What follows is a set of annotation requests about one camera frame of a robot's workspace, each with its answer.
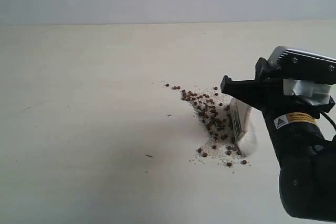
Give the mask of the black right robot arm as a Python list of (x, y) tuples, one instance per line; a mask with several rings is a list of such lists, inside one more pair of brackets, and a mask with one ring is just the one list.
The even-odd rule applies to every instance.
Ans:
[(285, 95), (286, 80), (335, 84), (335, 74), (325, 63), (286, 60), (272, 66), (264, 58), (256, 63), (252, 80), (234, 81), (225, 76), (222, 93), (259, 110), (280, 166), (279, 193), (292, 217), (335, 222), (335, 141), (322, 135), (314, 119), (334, 106), (310, 105), (299, 95)]

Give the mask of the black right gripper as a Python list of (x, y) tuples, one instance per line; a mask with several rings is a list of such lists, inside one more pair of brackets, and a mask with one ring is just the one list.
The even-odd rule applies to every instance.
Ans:
[(252, 80), (234, 81), (224, 76), (220, 88), (227, 94), (263, 112), (279, 115), (287, 112), (306, 112), (314, 118), (328, 113), (335, 106), (330, 95), (333, 85), (306, 80), (284, 79), (268, 60), (259, 58)]

